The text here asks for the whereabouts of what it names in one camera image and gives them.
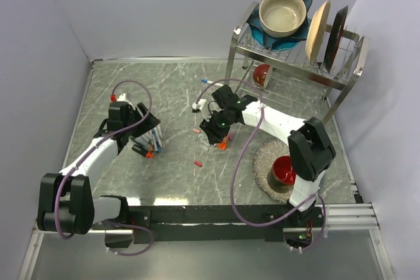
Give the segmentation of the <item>steel dish rack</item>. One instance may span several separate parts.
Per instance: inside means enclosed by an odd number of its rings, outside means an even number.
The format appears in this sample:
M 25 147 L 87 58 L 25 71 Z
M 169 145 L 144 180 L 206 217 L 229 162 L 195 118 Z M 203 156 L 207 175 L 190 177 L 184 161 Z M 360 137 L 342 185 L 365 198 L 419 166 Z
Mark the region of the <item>steel dish rack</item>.
M 272 51 L 260 47 L 257 41 L 252 38 L 251 29 L 247 23 L 251 14 L 258 8 L 259 4 L 257 2 L 251 2 L 240 18 L 238 25 L 234 28 L 224 76 L 226 78 L 232 76 L 237 54 L 243 56 L 244 79 L 250 78 L 249 72 L 253 66 L 268 64 L 273 67 L 274 73 L 292 78 L 291 84 L 295 87 L 298 83 L 304 82 L 307 85 L 323 88 L 322 100 L 328 104 L 329 109 L 323 116 L 322 121 L 323 124 L 333 121 L 339 106 L 362 76 L 371 39 L 345 30 L 342 38 L 346 39 L 348 45 L 352 45 L 353 49 L 339 45 L 337 56 L 342 63 L 342 67 L 337 73 L 328 73 L 321 64 L 309 64 L 309 58 L 303 52 L 303 42 L 298 43 L 292 49 L 283 51 Z

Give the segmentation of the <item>black orange highlighter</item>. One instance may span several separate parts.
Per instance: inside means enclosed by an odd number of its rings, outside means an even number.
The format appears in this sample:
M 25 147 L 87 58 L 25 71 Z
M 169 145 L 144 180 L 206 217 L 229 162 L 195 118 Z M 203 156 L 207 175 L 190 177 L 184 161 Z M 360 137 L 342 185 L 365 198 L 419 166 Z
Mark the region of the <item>black orange highlighter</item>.
M 143 147 L 141 147 L 139 145 L 136 145 L 136 144 L 134 144 L 132 146 L 132 150 L 134 152 L 140 154 L 141 156 L 146 157 L 146 158 L 152 158 L 154 156 L 152 154 L 152 152 L 150 152 L 150 151 L 148 151 L 148 150 L 144 149 Z

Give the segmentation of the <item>dark blue pen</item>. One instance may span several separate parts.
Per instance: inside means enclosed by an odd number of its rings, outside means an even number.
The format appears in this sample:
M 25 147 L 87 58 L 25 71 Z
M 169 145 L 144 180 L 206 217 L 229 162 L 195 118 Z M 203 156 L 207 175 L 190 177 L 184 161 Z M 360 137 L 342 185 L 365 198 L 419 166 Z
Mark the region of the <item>dark blue pen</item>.
M 154 151 L 157 153 L 161 153 L 162 145 L 161 145 L 161 139 L 159 137 L 159 134 L 156 134 L 155 132 L 152 133 L 152 143 L 153 143 Z

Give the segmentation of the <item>orange highlighter cap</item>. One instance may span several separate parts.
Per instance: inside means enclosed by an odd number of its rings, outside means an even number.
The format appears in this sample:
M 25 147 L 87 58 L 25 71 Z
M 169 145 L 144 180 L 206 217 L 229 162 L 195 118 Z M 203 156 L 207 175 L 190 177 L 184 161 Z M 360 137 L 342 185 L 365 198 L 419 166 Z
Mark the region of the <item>orange highlighter cap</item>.
M 227 147 L 227 144 L 225 142 L 222 142 L 222 143 L 218 144 L 217 146 L 220 150 L 225 150 L 226 147 Z

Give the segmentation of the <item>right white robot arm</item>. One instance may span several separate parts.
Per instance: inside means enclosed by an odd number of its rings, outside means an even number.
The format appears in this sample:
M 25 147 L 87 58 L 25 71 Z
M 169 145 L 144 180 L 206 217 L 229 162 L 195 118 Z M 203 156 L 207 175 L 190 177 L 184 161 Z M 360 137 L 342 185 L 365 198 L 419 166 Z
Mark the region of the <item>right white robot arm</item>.
M 239 97 L 228 85 L 219 87 L 212 97 L 219 111 L 211 111 L 204 98 L 192 104 L 192 111 L 203 116 L 199 127 L 211 145 L 221 143 L 236 123 L 261 129 L 287 145 L 297 174 L 287 219 L 294 226 L 304 225 L 310 219 L 309 208 L 316 200 L 320 182 L 336 156 L 324 124 L 315 117 L 304 120 L 287 115 L 248 94 Z

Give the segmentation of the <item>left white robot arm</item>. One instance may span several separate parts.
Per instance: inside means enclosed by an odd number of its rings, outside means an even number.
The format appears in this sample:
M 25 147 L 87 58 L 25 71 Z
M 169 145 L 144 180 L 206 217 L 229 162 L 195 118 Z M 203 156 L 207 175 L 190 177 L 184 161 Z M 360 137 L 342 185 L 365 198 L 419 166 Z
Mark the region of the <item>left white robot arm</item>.
M 65 239 L 86 234 L 93 224 L 107 220 L 124 228 L 131 216 L 126 197 L 102 195 L 93 198 L 91 185 L 122 152 L 130 138 L 138 138 L 160 123 L 143 103 L 111 102 L 108 117 L 94 134 L 89 147 L 58 173 L 42 177 L 37 210 L 37 227 L 58 232 Z

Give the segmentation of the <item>blue capped white marker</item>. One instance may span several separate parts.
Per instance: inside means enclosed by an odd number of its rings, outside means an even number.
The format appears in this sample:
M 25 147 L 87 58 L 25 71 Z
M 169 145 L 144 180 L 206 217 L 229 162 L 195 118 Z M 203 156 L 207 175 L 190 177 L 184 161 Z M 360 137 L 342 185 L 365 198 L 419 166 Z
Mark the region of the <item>blue capped white marker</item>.
M 210 81 L 208 79 L 201 79 L 202 83 L 208 84 L 208 85 L 216 85 L 217 83 L 215 83 L 214 81 Z

